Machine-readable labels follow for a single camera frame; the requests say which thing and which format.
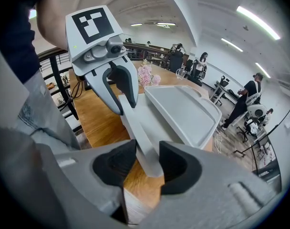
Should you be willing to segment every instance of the tripod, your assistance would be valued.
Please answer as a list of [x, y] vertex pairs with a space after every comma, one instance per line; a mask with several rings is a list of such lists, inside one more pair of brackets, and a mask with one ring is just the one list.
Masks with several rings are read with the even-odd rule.
[[263, 140], [265, 137], [267, 137], [267, 136], [269, 136], [277, 127], [278, 127], [279, 125], [276, 125], [271, 131], [269, 131], [266, 135], [264, 135], [260, 140], [258, 140], [255, 144], [253, 144], [252, 146], [250, 146], [250, 147], [248, 147], [247, 149], [245, 149], [244, 151], [239, 151], [239, 150], [235, 150], [234, 152], [233, 152], [233, 154], [234, 153], [240, 153], [240, 154], [242, 154], [242, 158], [244, 157], [244, 156], [246, 156], [246, 154], [245, 154], [245, 152], [247, 151], [247, 150], [249, 150], [249, 149], [251, 149], [252, 150], [252, 154], [253, 154], [253, 157], [254, 157], [254, 161], [255, 161], [255, 167], [256, 167], [256, 173], [257, 173], [257, 175], [259, 175], [259, 171], [258, 171], [258, 165], [257, 165], [257, 163], [256, 163], [256, 158], [255, 158], [255, 154], [254, 154], [254, 150], [253, 150], [253, 147], [256, 145], [256, 144], [259, 144], [259, 142], [261, 141], [261, 140]]

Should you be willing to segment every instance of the wooden table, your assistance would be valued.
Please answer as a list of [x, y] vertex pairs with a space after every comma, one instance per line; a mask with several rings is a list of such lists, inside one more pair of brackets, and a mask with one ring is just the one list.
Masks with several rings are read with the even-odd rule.
[[[135, 67], [138, 68], [143, 61], [133, 61], [133, 63]], [[187, 79], [177, 79], [176, 75], [170, 71], [152, 65], [152, 73], [161, 76], [160, 85], [189, 85], [208, 99], [207, 90]], [[69, 74], [72, 91], [77, 84], [77, 79], [73, 70], [70, 70]], [[121, 94], [115, 85], [112, 85], [111, 88], [116, 96]], [[139, 88], [139, 94], [141, 93], [143, 93], [142, 87]], [[104, 146], [130, 139], [128, 132], [122, 124], [120, 116], [114, 114], [93, 91], [85, 91], [83, 89], [82, 95], [74, 99], [74, 105], [83, 131], [92, 147]], [[213, 141], [211, 138], [205, 150], [211, 152], [212, 144]], [[124, 187], [141, 202], [154, 208], [160, 200], [160, 187], [163, 184], [164, 177], [147, 177], [139, 162], [136, 160], [124, 182]]]

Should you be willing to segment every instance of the ceiling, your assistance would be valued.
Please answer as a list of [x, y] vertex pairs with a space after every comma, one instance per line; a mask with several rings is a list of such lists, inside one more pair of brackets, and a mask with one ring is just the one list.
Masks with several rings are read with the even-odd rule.
[[[108, 5], [121, 26], [133, 23], [168, 21], [176, 23], [174, 30], [184, 31], [184, 23], [164, 0], [61, 0], [64, 14], [76, 10]], [[202, 33], [216, 40], [221, 37], [244, 50], [250, 62], [259, 62], [272, 78], [290, 86], [290, 30], [282, 9], [273, 0], [198, 0]], [[236, 12], [241, 5], [261, 17], [280, 35], [273, 40], [250, 19]]]

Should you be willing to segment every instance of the flower bouquet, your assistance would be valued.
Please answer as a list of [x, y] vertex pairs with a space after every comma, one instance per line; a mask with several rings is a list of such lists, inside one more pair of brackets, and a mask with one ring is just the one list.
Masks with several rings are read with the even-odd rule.
[[151, 74], [151, 66], [147, 65], [147, 59], [144, 59], [144, 63], [137, 69], [137, 78], [139, 85], [145, 86], [158, 86], [161, 77], [158, 74]]

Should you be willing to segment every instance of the person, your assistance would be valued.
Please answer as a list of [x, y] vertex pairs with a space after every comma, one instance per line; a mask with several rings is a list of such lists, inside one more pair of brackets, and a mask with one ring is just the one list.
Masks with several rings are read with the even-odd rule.
[[201, 55], [199, 63], [196, 65], [195, 76], [198, 76], [203, 71], [207, 71], [207, 57], [208, 57], [207, 52], [204, 52]]
[[260, 123], [263, 123], [263, 126], [266, 126], [268, 125], [268, 122], [269, 120], [271, 119], [271, 114], [273, 113], [273, 109], [269, 109], [267, 112], [266, 112], [266, 115], [259, 118], [259, 122]]
[[249, 81], [245, 85], [244, 90], [239, 90], [238, 95], [242, 95], [236, 105], [234, 110], [232, 111], [230, 117], [226, 119], [224, 122], [220, 122], [221, 128], [226, 130], [228, 126], [240, 115], [247, 111], [246, 100], [250, 98], [252, 95], [257, 94], [261, 91], [261, 81], [263, 80], [263, 75], [261, 73], [256, 73], [254, 75], [254, 81]]
[[185, 49], [184, 49], [184, 47], [183, 47], [183, 45], [181, 43], [173, 44], [172, 49], [174, 51], [182, 52], [182, 54], [185, 54], [185, 52], [186, 52]]
[[0, 52], [16, 77], [29, 91], [14, 129], [30, 135], [35, 142], [52, 147], [61, 142], [61, 150], [80, 149], [76, 136], [56, 107], [39, 71], [39, 58], [32, 45], [35, 32], [29, 23], [30, 10], [37, 11], [40, 34], [53, 45], [67, 50], [65, 17], [60, 0], [15, 0], [15, 6], [2, 21]]

